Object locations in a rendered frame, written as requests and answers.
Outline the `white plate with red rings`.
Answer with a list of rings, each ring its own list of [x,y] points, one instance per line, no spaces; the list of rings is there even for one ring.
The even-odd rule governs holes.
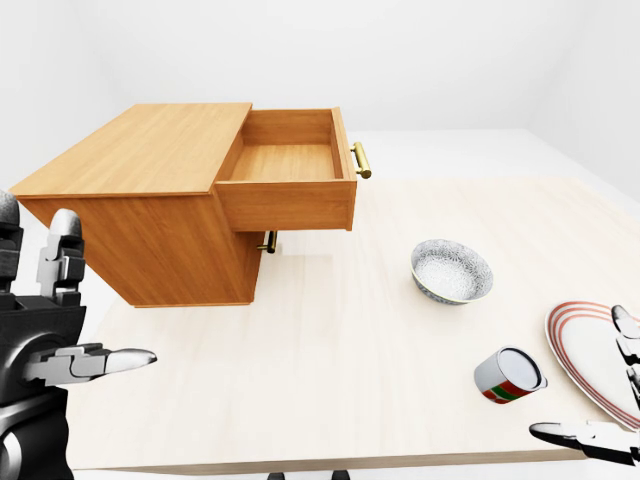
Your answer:
[[[625,427],[640,430],[640,407],[621,355],[611,307],[585,300],[556,305],[546,316],[550,349],[571,380]]]

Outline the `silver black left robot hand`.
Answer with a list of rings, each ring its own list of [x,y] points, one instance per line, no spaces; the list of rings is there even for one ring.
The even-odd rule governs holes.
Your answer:
[[[81,220],[72,210],[58,210],[51,221],[38,262],[40,293],[12,293],[23,233],[16,197],[0,190],[0,406],[157,360],[147,350],[112,351],[100,343],[79,342],[86,314],[79,292],[85,242]]]

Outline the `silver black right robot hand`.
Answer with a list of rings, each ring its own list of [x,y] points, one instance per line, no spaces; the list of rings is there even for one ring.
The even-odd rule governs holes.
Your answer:
[[[611,316],[620,333],[616,342],[628,366],[630,388],[640,408],[640,327],[621,305],[612,307]],[[590,458],[640,466],[640,432],[625,432],[610,422],[539,422],[532,424],[529,432],[548,443],[580,450]]]

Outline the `wooden cabinet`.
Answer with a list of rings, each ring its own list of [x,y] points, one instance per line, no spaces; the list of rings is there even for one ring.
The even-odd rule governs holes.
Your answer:
[[[137,307],[253,300],[259,236],[233,231],[214,182],[247,103],[139,104],[13,187],[40,221],[68,208],[89,266]]]

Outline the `wooden drawer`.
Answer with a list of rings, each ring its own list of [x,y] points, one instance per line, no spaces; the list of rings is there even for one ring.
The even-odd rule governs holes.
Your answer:
[[[240,232],[350,230],[356,188],[337,107],[250,110],[213,186]]]

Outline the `white tin with red-green print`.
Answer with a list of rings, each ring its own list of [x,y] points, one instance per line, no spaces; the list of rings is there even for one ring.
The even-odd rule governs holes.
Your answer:
[[[548,386],[535,360],[514,346],[504,346],[481,362],[474,370],[474,382],[496,404],[510,403]]]

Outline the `patterned grey white bowl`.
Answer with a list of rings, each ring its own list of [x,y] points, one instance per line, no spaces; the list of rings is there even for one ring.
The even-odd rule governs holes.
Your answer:
[[[487,261],[470,247],[446,239],[429,239],[411,252],[411,274],[430,299],[463,305],[484,298],[494,284]]]

